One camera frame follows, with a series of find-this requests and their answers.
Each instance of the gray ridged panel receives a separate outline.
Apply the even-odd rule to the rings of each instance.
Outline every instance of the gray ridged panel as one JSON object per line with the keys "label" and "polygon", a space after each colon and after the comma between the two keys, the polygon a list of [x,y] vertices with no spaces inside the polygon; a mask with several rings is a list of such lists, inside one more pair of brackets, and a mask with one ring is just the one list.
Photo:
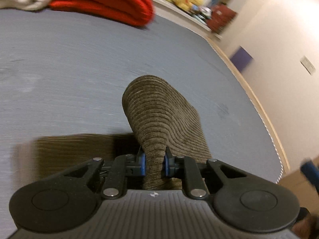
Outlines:
{"label": "gray ridged panel", "polygon": [[289,230],[249,234],[232,228],[200,200],[182,191],[133,191],[116,200],[105,200],[85,224],[67,232],[36,234],[17,231],[11,239],[297,239]]}

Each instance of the metal screw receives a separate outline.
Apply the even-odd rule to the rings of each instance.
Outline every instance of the metal screw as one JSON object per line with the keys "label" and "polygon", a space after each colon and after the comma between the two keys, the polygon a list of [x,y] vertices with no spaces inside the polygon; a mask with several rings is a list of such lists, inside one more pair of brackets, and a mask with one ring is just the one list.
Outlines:
{"label": "metal screw", "polygon": [[193,189],[193,190],[191,190],[190,194],[194,197],[201,198],[201,197],[204,197],[206,195],[206,191],[204,191],[202,189]]}
{"label": "metal screw", "polygon": [[107,188],[103,191],[103,194],[108,197],[115,197],[119,194],[119,191],[116,188]]}

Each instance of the wooden trim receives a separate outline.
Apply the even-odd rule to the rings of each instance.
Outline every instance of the wooden trim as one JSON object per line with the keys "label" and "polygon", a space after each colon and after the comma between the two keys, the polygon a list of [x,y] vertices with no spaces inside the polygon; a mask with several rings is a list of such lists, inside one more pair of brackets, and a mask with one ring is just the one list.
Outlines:
{"label": "wooden trim", "polygon": [[277,153],[280,156],[283,168],[284,168],[284,174],[288,173],[290,171],[290,165],[285,153],[285,150],[280,142],[280,139],[278,137],[278,134],[272,125],[267,113],[265,112],[264,108],[262,107],[260,101],[258,100],[257,96],[249,86],[249,84],[246,82],[242,74],[238,71],[238,69],[233,65],[233,63],[230,61],[230,59],[226,56],[226,54],[217,46],[217,44],[212,41],[209,37],[206,37],[206,40],[208,43],[215,49],[217,54],[223,59],[223,61],[226,63],[229,70],[233,73],[233,75],[236,77],[237,81],[241,84],[243,89],[245,90],[246,94],[248,95],[249,99],[255,106],[258,114],[262,118],[263,122],[265,123],[266,128],[268,129],[268,132],[273,140],[273,143],[275,145],[275,148],[277,150]]}

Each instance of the wall outlet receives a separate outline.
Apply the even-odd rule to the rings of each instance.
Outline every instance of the wall outlet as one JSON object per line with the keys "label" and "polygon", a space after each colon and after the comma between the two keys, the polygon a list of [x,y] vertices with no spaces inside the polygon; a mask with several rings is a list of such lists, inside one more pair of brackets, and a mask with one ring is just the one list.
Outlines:
{"label": "wall outlet", "polygon": [[306,58],[306,56],[303,56],[302,59],[300,59],[300,63],[307,69],[310,75],[313,75],[316,71],[314,65]]}

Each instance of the gray bed sheet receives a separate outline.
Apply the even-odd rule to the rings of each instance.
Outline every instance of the gray bed sheet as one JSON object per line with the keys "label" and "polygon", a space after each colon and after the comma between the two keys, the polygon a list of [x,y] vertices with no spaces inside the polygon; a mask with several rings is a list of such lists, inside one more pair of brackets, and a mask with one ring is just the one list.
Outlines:
{"label": "gray bed sheet", "polygon": [[0,11],[0,237],[15,230],[15,145],[39,136],[126,133],[121,99],[144,74],[199,112],[211,154],[275,182],[281,164],[260,116],[207,41],[156,16],[145,28],[44,10]]}

